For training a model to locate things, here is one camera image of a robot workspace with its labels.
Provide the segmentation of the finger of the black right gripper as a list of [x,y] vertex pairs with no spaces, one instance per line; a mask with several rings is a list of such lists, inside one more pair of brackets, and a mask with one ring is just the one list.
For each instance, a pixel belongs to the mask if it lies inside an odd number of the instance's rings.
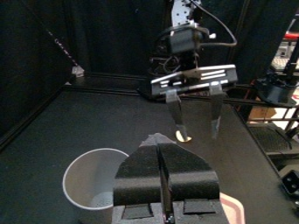
[[210,136],[213,139],[217,138],[220,129],[220,111],[221,103],[225,97],[221,85],[218,82],[209,84],[209,108],[210,108]]
[[165,92],[165,103],[177,128],[176,138],[181,142],[188,142],[186,129],[182,122],[181,100],[174,89]]

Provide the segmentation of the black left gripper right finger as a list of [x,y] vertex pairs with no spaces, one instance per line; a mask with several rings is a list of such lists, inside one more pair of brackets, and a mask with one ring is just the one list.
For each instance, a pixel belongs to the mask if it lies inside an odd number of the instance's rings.
[[156,134],[165,224],[229,224],[216,172],[205,160]]

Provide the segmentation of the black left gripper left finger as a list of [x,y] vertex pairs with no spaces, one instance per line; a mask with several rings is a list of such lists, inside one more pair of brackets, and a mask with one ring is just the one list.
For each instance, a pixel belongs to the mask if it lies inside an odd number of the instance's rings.
[[111,224],[164,224],[158,142],[154,133],[141,142],[117,168]]

